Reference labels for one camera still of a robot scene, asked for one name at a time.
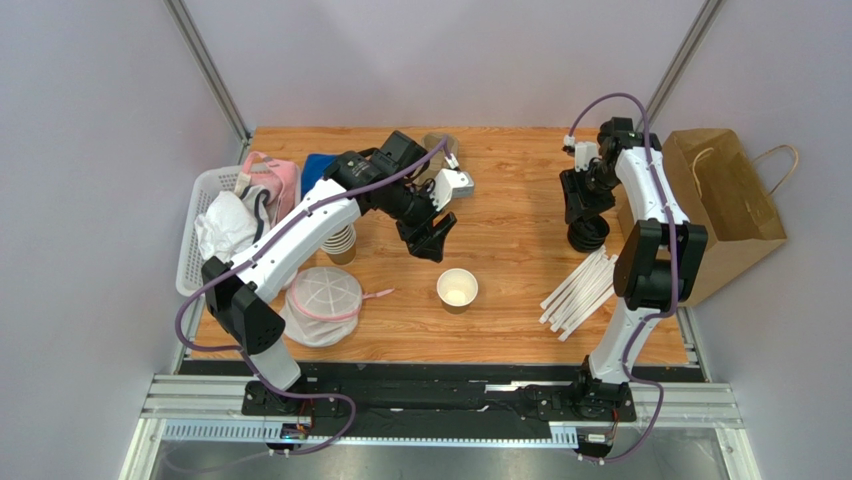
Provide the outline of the paper coffee cup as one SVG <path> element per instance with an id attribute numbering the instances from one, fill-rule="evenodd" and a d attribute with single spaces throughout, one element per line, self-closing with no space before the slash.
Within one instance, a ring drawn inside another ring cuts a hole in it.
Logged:
<path id="1" fill-rule="evenodd" d="M 476 300 L 479 282 L 470 271 L 452 268 L 439 276 L 436 292 L 446 312 L 461 314 Z"/>

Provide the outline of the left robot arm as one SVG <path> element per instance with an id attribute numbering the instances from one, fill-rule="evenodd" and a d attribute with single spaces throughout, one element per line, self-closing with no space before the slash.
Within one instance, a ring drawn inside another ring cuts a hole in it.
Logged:
<path id="1" fill-rule="evenodd" d="M 378 148 L 344 152 L 267 234 L 232 260 L 213 257 L 204 263 L 203 285 L 195 295 L 268 389 L 286 391 L 301 376 L 282 340 L 285 321 L 269 304 L 333 235 L 379 210 L 394 220 L 412 256 L 442 261 L 456 223 L 446 208 L 471 187 L 447 142 L 442 138 L 427 151 L 395 131 Z"/>

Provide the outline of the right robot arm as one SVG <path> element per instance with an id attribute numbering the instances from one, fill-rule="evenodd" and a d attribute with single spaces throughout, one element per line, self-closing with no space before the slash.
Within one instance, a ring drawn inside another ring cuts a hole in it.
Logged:
<path id="1" fill-rule="evenodd" d="M 628 399 L 632 368 L 650 333 L 690 297 L 708 232 L 678 205 L 658 136 L 636 131 L 631 119 L 611 118 L 594 142 L 568 134 L 563 149 L 574 159 L 559 178 L 575 250 L 588 251 L 605 240 L 609 229 L 602 215 L 614 207 L 617 186 L 624 187 L 634 219 L 614 266 L 613 317 L 573 388 L 577 405 L 616 408 Z"/>

